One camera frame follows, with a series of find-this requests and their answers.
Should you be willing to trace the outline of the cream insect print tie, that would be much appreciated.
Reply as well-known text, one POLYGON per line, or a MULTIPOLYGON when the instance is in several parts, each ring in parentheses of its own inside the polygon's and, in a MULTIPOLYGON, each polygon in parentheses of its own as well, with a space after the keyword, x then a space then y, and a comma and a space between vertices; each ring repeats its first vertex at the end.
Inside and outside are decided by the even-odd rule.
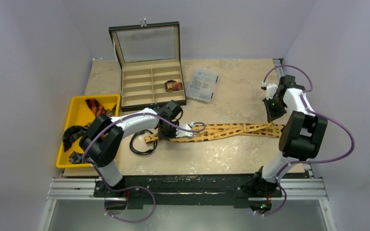
POLYGON ((269 137, 278 139, 284 129, 282 124, 251 124, 251 123, 226 123, 209 124, 199 133, 194 133, 193 138, 172 138, 170 142, 205 142, 234 137, 237 135, 269 137))

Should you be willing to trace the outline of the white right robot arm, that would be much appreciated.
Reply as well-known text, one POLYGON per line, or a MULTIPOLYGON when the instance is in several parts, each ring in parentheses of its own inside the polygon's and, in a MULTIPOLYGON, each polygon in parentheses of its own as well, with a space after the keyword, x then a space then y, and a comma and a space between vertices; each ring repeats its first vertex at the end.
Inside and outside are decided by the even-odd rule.
POLYGON ((314 159, 321 148, 328 125, 325 118, 315 115, 307 98, 304 86, 295 82, 295 77, 286 75, 278 84, 262 83, 267 121, 289 114, 289 119, 280 131, 279 153, 255 174, 251 183, 252 192, 262 196, 274 192, 280 180, 294 165, 314 159))

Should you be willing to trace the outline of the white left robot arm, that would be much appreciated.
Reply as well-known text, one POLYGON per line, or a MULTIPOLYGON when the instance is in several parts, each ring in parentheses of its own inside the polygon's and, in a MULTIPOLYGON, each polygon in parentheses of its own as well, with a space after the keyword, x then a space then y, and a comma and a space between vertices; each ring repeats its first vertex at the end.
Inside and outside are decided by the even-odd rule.
POLYGON ((106 191, 113 197, 124 192, 124 177, 115 162, 121 141, 146 129, 156 128, 166 138, 174 138, 182 115, 181 106, 171 100, 129 115, 107 117, 98 115, 79 141, 84 151, 82 161, 94 165, 106 182, 106 191))

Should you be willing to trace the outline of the rolled colourful tie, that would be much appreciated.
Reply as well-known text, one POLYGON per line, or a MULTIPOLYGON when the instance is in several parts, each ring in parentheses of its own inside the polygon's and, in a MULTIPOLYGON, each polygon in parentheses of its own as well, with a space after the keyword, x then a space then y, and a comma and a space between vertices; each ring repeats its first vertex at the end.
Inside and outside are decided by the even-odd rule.
POLYGON ((164 83, 166 92, 182 91, 183 85, 181 81, 168 80, 164 83))

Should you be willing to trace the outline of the clear plastic organiser box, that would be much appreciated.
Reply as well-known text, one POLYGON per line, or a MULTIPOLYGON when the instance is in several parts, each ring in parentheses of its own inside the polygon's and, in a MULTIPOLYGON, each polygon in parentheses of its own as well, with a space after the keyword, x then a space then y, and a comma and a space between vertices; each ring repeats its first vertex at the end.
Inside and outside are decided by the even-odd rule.
POLYGON ((214 87, 218 81, 217 71, 208 68, 196 68, 185 91, 187 99, 209 103, 213 98, 214 87))

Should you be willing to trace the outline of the black compartment tie box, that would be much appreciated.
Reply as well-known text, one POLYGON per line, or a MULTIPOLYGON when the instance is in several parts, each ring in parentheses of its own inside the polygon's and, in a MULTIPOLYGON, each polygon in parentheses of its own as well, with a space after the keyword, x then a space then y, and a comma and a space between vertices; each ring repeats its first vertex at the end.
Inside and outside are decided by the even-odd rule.
POLYGON ((139 111, 171 100, 187 104, 181 65, 180 23, 147 23, 108 29, 121 74, 123 112, 139 111), (166 92, 168 80, 181 81, 182 91, 166 92))

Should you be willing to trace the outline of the orange navy striped tie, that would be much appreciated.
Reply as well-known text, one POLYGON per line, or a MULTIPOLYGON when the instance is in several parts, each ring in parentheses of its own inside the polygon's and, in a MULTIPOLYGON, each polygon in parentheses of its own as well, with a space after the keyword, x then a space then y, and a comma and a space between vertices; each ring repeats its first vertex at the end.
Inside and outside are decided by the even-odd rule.
POLYGON ((101 103, 99 103, 95 98, 86 99, 85 102, 90 111, 95 116, 106 114, 106 109, 104 108, 104 106, 101 103))

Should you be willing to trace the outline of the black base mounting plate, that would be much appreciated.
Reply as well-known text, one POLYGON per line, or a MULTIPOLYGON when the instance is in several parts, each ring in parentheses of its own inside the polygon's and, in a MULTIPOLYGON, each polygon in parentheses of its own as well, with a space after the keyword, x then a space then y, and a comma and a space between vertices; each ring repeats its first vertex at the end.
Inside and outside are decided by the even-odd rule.
POLYGON ((273 183, 254 174, 134 175, 107 189, 102 180, 94 187, 97 198, 127 198, 128 209, 144 205, 227 205, 259 210, 255 200, 268 202, 281 198, 273 183))

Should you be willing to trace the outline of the yellow plastic bin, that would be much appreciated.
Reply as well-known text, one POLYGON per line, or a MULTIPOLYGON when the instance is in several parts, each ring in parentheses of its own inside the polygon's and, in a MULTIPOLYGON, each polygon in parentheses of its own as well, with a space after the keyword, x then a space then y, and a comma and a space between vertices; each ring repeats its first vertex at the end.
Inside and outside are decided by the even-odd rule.
MULTIPOLYGON (((74 125, 84 126, 95 119, 95 114, 85 102, 86 99, 91 98, 96 99, 106 110, 115 108, 115 115, 119 115, 121 103, 121 96, 119 94, 75 96, 71 99, 64 129, 74 125)), ((56 160, 57 168, 84 168, 91 166, 89 163, 73 164, 69 160, 69 156, 73 152, 83 153, 83 150, 79 147, 79 141, 80 139, 77 139, 72 143, 71 148, 66 152, 64 151, 63 144, 60 144, 56 160)))

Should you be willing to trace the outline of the dark patterned tie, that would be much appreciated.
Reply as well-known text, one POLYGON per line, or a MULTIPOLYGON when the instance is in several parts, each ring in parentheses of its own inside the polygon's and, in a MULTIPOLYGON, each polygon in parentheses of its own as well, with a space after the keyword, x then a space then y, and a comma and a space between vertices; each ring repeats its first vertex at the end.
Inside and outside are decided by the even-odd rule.
MULTIPOLYGON (((65 130, 62 137, 64 152, 67 152, 72 147, 72 144, 85 134, 85 132, 89 128, 89 125, 91 125, 91 123, 88 123, 85 126, 73 125, 65 130)), ((82 156, 82 153, 73 151, 68 158, 70 163, 72 164, 82 164, 84 163, 84 161, 82 160, 82 156)))

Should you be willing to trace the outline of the aluminium frame rail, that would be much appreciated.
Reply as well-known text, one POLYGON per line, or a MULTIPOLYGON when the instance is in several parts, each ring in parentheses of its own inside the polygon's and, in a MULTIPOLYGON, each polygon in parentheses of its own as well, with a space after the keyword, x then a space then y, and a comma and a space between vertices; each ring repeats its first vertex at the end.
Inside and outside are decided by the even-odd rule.
MULTIPOLYGON (((265 122, 259 86, 267 71, 279 64, 269 59, 183 59, 185 81, 198 67, 218 71, 219 83, 211 103, 189 101, 184 121, 265 122)), ((129 176, 164 173, 246 173, 272 159, 274 139, 239 136, 224 142, 199 145, 178 144, 173 159, 172 143, 159 143, 150 157, 137 157, 122 141, 116 162, 129 176)), ((283 207, 266 218, 248 209, 230 205, 157 205, 153 215, 140 223, 126 223, 104 215, 102 199, 93 196, 94 171, 67 169, 55 178, 49 190, 41 231, 328 231, 336 230, 322 179, 312 175, 309 165, 294 167, 281 182, 287 201, 273 200, 283 207)))

